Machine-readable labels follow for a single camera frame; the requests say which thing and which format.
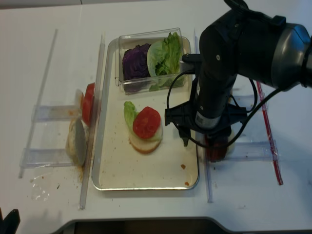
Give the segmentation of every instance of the lettuce leaf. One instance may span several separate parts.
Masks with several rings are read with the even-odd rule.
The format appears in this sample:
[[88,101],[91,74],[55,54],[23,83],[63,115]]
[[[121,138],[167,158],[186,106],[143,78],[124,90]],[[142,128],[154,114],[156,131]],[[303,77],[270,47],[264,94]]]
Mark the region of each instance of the lettuce leaf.
[[147,67],[151,76],[179,73],[182,56],[180,37],[169,33],[163,41],[153,43],[147,52]]
[[[125,121],[126,121],[126,125],[128,127],[128,130],[130,131],[131,134],[137,136],[135,134],[135,132],[133,131],[132,125],[133,125],[133,121],[136,119],[139,112],[136,111],[136,107],[130,101],[126,101],[123,104],[123,106],[124,106],[123,107],[123,115],[125,117]],[[148,140],[148,141],[162,140],[162,131],[157,130],[157,132],[154,134],[153,137],[145,139],[145,140]]]

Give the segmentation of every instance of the white surface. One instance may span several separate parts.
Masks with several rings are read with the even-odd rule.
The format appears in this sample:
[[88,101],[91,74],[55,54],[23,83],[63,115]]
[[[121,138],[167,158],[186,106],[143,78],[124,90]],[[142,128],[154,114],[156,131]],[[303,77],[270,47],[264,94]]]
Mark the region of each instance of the white surface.
[[82,4],[108,3],[108,2],[130,2],[130,1],[150,1],[150,0],[81,0]]
[[81,5],[80,0],[1,0],[0,7],[38,7],[38,6],[62,6]]
[[[301,23],[312,32],[309,0],[253,0],[248,4],[270,16],[285,15],[288,22]],[[227,10],[219,0],[167,0],[0,11],[0,205],[3,215],[19,209],[18,233],[51,233],[72,220],[142,217],[209,217],[238,232],[312,229],[312,91],[302,87],[279,94],[269,103],[273,136],[282,158],[283,186],[277,186],[275,178],[263,184],[260,175],[252,174],[253,168],[263,168],[265,178],[274,176],[272,166],[264,162],[234,163],[213,178],[215,201],[208,204],[201,164],[199,183],[189,191],[104,193],[90,182],[86,210],[78,211],[79,172],[74,168],[45,170],[44,179],[40,169],[27,170],[24,179],[18,179],[55,28],[64,35],[62,41],[79,39],[76,48],[64,50],[64,57],[79,52],[72,69],[77,76],[89,78],[96,75],[104,30],[106,46],[130,33],[173,27],[180,27],[182,33],[192,33],[194,27],[201,32]],[[30,180],[34,178],[47,181],[45,188],[41,186],[49,191],[46,201],[32,200],[35,182]]]

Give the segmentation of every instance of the plastic container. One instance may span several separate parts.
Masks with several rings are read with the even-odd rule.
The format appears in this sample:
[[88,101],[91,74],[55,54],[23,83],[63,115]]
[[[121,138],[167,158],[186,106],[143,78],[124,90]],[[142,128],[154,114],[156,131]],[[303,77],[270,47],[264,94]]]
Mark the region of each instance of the plastic container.
[[[116,74],[119,74],[119,81],[122,85],[122,88],[125,94],[133,94],[138,92],[146,92],[146,91],[156,91],[159,89],[167,89],[169,88],[171,82],[179,73],[163,75],[163,76],[151,76],[145,78],[138,78],[132,80],[125,80],[122,69],[122,59],[125,52],[129,49],[135,48],[137,45],[144,45],[146,43],[153,44],[157,41],[162,41],[168,37],[169,33],[177,33],[180,37],[180,45],[181,45],[181,55],[186,53],[184,51],[183,43],[185,40],[181,35],[181,31],[179,28],[154,31],[148,33],[140,33],[140,34],[132,34],[120,36],[118,38],[118,49],[119,56],[116,56],[116,68],[119,68],[119,71],[116,71]],[[179,82],[176,82],[174,87],[183,86],[185,84],[185,77],[181,77]]]
[[[87,76],[89,71],[82,64],[86,63],[87,56],[91,56],[90,52],[77,50],[76,47],[82,42],[78,39],[75,44],[72,40],[64,40],[66,36],[64,31],[55,31],[31,116],[31,129],[19,164],[20,177],[23,177],[26,168],[74,166],[65,146],[70,121],[81,118],[76,92],[85,92],[89,83],[100,82],[101,77],[95,79],[94,76]],[[71,48],[77,54],[66,53],[70,55],[64,57],[66,48]]]

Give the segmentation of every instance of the black object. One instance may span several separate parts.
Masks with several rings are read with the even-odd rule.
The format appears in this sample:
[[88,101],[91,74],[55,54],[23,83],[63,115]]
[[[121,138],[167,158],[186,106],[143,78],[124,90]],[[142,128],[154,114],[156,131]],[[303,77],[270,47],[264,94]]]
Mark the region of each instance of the black object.
[[182,57],[191,64],[187,73],[196,75],[190,100],[165,110],[165,125],[178,127],[184,145],[187,129],[214,139],[231,133],[236,122],[247,124],[246,109],[228,104],[237,74],[278,89],[270,98],[299,83],[312,87],[312,44],[305,27],[251,11],[243,0],[224,1],[231,10],[203,31],[200,55]]
[[248,117],[246,118],[246,120],[243,122],[241,128],[239,129],[238,133],[229,141],[227,142],[226,144],[221,144],[221,145],[211,145],[211,143],[215,144],[216,141],[218,140],[217,138],[209,138],[207,137],[206,135],[206,138],[209,139],[209,142],[210,144],[207,145],[207,144],[202,144],[198,141],[196,141],[194,138],[192,138],[190,136],[190,129],[188,129],[188,132],[185,132],[183,127],[181,126],[178,126],[178,124],[176,123],[175,119],[172,117],[172,114],[171,114],[171,109],[169,107],[169,97],[170,97],[170,92],[172,90],[172,87],[174,85],[174,83],[176,82],[176,80],[181,77],[181,75],[183,74],[187,74],[188,71],[186,72],[182,72],[180,75],[178,75],[172,82],[172,84],[170,85],[169,87],[169,91],[168,91],[168,95],[167,95],[167,109],[166,109],[166,112],[168,113],[168,116],[171,118],[171,121],[172,123],[174,124],[174,126],[179,130],[179,134],[180,136],[183,136],[183,141],[184,141],[184,146],[187,146],[187,143],[185,143],[185,141],[188,139],[192,142],[194,142],[196,145],[198,146],[201,146],[203,148],[206,148],[206,149],[210,149],[210,150],[218,150],[218,149],[224,149],[224,148],[227,148],[229,147],[230,145],[232,145],[238,138],[239,136],[242,134],[242,132],[244,131],[245,127],[247,126],[247,123],[249,122],[249,120],[255,115],[255,113],[268,101],[270,100],[272,97],[274,97],[276,94],[278,94],[279,92],[281,92],[282,90],[281,89],[276,89],[274,90],[273,92],[271,92],[267,97],[265,97],[256,107],[253,111],[251,111],[251,113],[248,115]]
[[20,224],[20,214],[17,209],[12,210],[5,219],[0,209],[0,234],[14,234]]

